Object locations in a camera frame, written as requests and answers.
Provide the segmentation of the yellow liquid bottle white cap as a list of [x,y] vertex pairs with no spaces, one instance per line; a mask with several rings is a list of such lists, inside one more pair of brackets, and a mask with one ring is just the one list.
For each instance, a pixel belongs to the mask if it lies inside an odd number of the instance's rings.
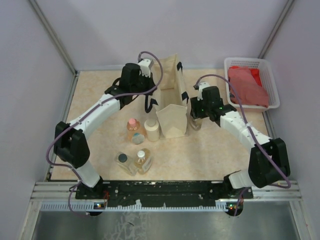
[[195,131],[199,131],[202,127],[202,122],[203,120],[201,118],[197,118],[197,119],[191,118],[190,125]]

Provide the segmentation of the beige canvas bag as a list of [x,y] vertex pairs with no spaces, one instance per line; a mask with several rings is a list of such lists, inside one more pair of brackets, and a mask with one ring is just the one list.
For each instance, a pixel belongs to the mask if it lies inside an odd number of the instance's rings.
[[155,112],[161,132],[166,139],[187,134],[189,95],[186,90],[183,66],[177,54],[155,62],[152,69],[155,83],[162,80],[157,90],[145,100],[146,113]]

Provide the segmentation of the pink cap orange bottle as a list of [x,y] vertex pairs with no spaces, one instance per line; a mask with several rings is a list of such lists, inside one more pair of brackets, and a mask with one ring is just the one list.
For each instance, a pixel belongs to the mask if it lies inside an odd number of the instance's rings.
[[127,137],[130,142],[133,134],[135,133],[143,134],[146,138],[146,130],[137,119],[130,118],[127,122],[126,128],[127,128]]

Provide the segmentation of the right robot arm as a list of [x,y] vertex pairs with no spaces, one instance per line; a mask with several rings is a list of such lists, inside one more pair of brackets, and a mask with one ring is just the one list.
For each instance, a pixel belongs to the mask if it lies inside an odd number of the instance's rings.
[[198,131],[203,119],[209,118],[232,134],[249,152],[248,168],[225,176],[224,194],[235,198],[242,188],[273,186],[281,180],[286,181],[286,188],[290,188],[291,169],[285,142],[261,133],[236,108],[224,104],[217,86],[203,82],[195,89],[198,95],[190,99],[191,126]]

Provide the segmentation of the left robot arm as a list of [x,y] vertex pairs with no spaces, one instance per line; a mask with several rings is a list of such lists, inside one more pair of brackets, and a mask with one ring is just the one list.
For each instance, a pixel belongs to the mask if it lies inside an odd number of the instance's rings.
[[61,121],[55,127],[53,152],[75,171],[87,194],[95,199],[103,195],[104,186],[89,161],[88,139],[107,118],[130,104],[134,96],[149,96],[156,90],[152,65],[150,59],[125,64],[121,76],[92,107],[71,122]]

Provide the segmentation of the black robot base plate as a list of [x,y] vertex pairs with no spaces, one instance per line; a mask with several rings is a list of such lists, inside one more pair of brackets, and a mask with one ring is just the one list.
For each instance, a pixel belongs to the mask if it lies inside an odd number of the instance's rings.
[[236,205],[253,198],[253,192],[250,187],[232,189],[224,181],[101,180],[94,188],[81,183],[75,191],[75,198],[101,200],[101,204],[95,205],[98,210],[133,206],[172,210],[208,209],[217,207],[219,200],[226,200],[226,211],[233,213]]

